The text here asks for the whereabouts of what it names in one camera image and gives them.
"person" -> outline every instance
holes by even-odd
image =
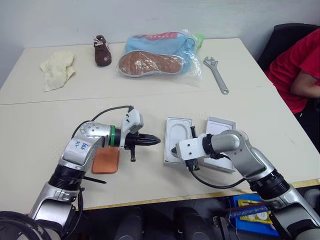
[[[280,54],[265,74],[320,153],[320,28]]]

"green ring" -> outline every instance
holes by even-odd
[[[115,137],[116,137],[116,127],[111,125],[111,133],[110,133],[110,147],[115,145]]]

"person's arm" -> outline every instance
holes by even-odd
[[[315,85],[317,78],[301,70],[290,87],[290,93],[306,98],[320,98],[320,86]]]

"beige cloth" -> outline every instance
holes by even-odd
[[[44,92],[62,88],[69,78],[75,74],[71,64],[74,55],[71,51],[56,51],[52,56],[41,63],[40,68],[44,73]]]

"silver wrench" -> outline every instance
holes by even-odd
[[[213,76],[216,80],[216,83],[218,84],[222,94],[227,95],[229,93],[229,89],[227,88],[224,80],[222,79],[222,77],[217,69],[218,61],[216,61],[212,56],[210,57],[210,59],[207,56],[204,59],[203,63],[211,69]]]

